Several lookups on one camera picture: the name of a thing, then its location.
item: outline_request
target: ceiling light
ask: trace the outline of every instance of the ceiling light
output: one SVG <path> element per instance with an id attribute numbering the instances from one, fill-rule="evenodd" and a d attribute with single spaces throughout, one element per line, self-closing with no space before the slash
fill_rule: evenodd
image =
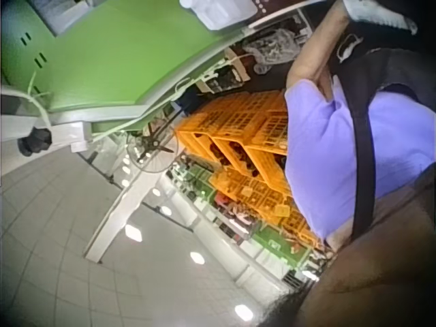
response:
<path id="1" fill-rule="evenodd" d="M 155 196 L 161 196 L 161 192 L 160 192 L 160 190 L 158 190 L 158 189 L 152 189 L 151 191 L 153 192 L 153 194 L 154 194 Z"/>
<path id="2" fill-rule="evenodd" d="M 312 273 L 312 272 L 310 272 L 308 270 L 302 271 L 302 274 L 304 276 L 306 276 L 307 278 L 310 278 L 313 281 L 319 281 L 320 280 L 320 278 L 317 275 L 315 275 L 314 273 Z"/>
<path id="3" fill-rule="evenodd" d="M 163 213 L 166 216 L 170 216 L 172 214 L 172 211 L 167 206 L 161 206 L 161 213 Z"/>
<path id="4" fill-rule="evenodd" d="M 126 225 L 124 227 L 125 234 L 128 238 L 131 238 L 132 240 L 135 240 L 136 242 L 142 242 L 142 234 L 141 231 L 132 226 L 132 225 Z"/>
<path id="5" fill-rule="evenodd" d="M 239 318 L 245 322 L 249 322 L 254 317 L 253 311 L 250 310 L 246 305 L 236 305 L 234 310 Z"/>
<path id="6" fill-rule="evenodd" d="M 205 263 L 203 256 L 197 252 L 191 252 L 191 259 L 196 264 L 204 264 Z"/>

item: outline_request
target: stacked crates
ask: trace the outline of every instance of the stacked crates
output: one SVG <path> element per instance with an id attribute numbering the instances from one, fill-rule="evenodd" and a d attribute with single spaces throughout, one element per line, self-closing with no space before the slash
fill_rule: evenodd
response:
<path id="1" fill-rule="evenodd" d="M 185 119 L 176 134 L 195 155 L 219 163 L 219 151 L 226 158 L 224 169 L 209 180 L 216 189 L 245 203 L 269 224 L 319 247 L 320 240 L 292 199 L 283 164 L 277 162 L 287 155 L 287 120 L 284 92 L 244 92 L 205 105 Z M 253 177 L 251 166 L 259 176 Z"/>

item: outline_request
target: dark hair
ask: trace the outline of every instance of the dark hair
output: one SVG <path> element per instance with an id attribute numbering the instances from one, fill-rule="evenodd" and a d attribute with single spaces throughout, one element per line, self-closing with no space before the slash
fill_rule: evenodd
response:
<path id="1" fill-rule="evenodd" d="M 271 304 L 265 318 L 258 327 L 294 326 L 296 316 L 304 302 L 310 286 L 302 287 L 298 292 L 286 294 Z"/>

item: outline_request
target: fluorescent light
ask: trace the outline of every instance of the fluorescent light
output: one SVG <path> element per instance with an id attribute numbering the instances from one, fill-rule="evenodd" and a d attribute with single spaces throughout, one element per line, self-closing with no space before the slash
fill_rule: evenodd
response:
<path id="1" fill-rule="evenodd" d="M 132 240 L 135 240 L 136 242 L 142 242 L 142 234 L 141 231 L 132 226 L 132 225 L 126 225 L 124 227 L 125 234 L 128 238 L 131 238 Z"/>
<path id="2" fill-rule="evenodd" d="M 302 274 L 304 276 L 306 276 L 307 278 L 312 279 L 313 281 L 319 281 L 320 280 L 320 278 L 317 275 L 315 275 L 314 273 L 312 273 L 312 272 L 310 272 L 308 270 L 302 271 Z"/>
<path id="3" fill-rule="evenodd" d="M 197 252 L 191 252 L 191 259 L 196 263 L 196 264 L 204 264 L 204 258 L 201 254 L 197 253 Z"/>
<path id="4" fill-rule="evenodd" d="M 172 214 L 172 211 L 167 206 L 161 206 L 161 213 L 164 215 L 170 216 Z"/>
<path id="5" fill-rule="evenodd" d="M 153 194 L 154 194 L 155 196 L 161 196 L 161 192 L 160 192 L 160 190 L 158 190 L 158 189 L 152 189 L 151 191 L 153 192 Z"/>
<path id="6" fill-rule="evenodd" d="M 241 318 L 245 322 L 249 322 L 254 317 L 253 311 L 250 310 L 246 305 L 236 305 L 234 311 L 239 316 L 239 318 Z"/>
<path id="7" fill-rule="evenodd" d="M 235 226 L 236 228 L 238 228 L 240 231 L 244 232 L 245 234 L 248 234 L 249 231 L 246 230 L 243 226 L 239 225 L 238 223 L 235 222 L 234 219 L 230 219 L 230 223 Z"/>

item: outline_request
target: fan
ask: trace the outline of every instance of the fan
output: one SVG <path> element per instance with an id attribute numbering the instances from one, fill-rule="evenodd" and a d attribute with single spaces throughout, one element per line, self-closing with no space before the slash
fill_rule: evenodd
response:
<path id="1" fill-rule="evenodd" d="M 157 119 L 145 131 L 127 135 L 126 151 L 136 167 L 158 173 L 171 166 L 178 155 L 178 140 L 170 123 Z"/>

